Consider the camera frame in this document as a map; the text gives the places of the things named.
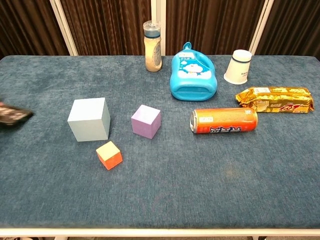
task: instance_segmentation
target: yellow cube top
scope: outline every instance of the yellow cube top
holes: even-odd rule
[[[119,148],[117,148],[112,141],[107,142],[96,150],[96,153],[99,154],[104,161],[107,161],[119,152]]]

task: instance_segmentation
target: purple cube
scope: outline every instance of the purple cube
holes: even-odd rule
[[[132,130],[148,139],[152,139],[161,125],[160,110],[141,105],[131,117]]]

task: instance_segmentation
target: blurry black object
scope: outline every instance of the blurry black object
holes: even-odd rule
[[[0,124],[2,125],[14,126],[27,121],[33,114],[32,111],[0,102]]]

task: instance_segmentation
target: brown curtain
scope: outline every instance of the brown curtain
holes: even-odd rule
[[[320,1],[274,0],[255,54],[320,60]]]
[[[79,55],[144,55],[150,0],[61,0]]]
[[[0,0],[0,59],[69,55],[48,0]]]
[[[167,0],[166,55],[185,42],[204,54],[249,50],[265,0]]]

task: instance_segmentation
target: beige liquid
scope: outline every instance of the beige liquid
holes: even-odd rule
[[[160,42],[161,37],[144,37],[145,67],[150,72],[157,72],[162,67]]]

